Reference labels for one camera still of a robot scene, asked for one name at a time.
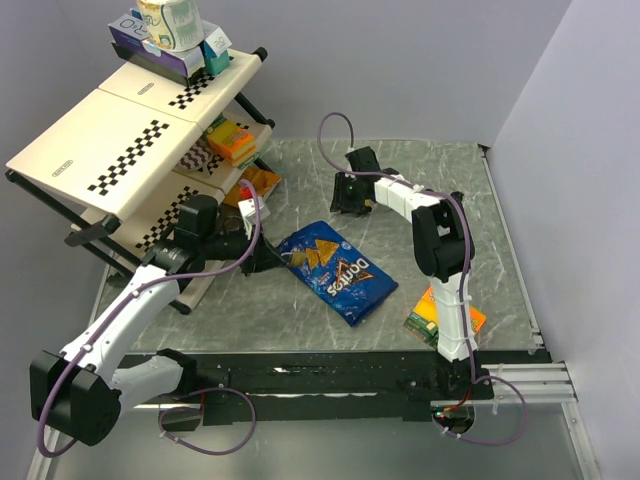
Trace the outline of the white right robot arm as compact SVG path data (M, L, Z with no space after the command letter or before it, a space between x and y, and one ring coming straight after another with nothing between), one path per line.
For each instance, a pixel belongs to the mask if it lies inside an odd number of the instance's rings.
M446 360L462 361L477 349L471 327L468 276L475 255L462 201L381 169L369 147L349 149L347 170L334 179L331 210L366 214L385 206L411 223L414 257L429 278L437 320L437 351Z

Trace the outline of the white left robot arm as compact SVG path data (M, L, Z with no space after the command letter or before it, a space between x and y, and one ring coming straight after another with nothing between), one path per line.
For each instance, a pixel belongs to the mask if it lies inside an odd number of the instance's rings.
M87 446L100 443L120 416L162 395L191 399L198 387L197 362L176 350L158 351L150 360L124 368L121 362L151 321L195 279L212 277L209 261L223 261L224 272L246 274L285 265L264 239L261 222L269 210L251 193L240 201L242 227L217 230L219 203L208 195L190 196L177 218L147 251L141 265L113 303L60 352L41 351L29 367L31 413L38 429L56 429Z

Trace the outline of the brass padlock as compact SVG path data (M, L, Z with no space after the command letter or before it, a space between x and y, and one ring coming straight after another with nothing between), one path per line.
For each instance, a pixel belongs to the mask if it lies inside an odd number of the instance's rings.
M300 268L308 261L308 255L304 251L291 252L287 257L287 266L293 268Z

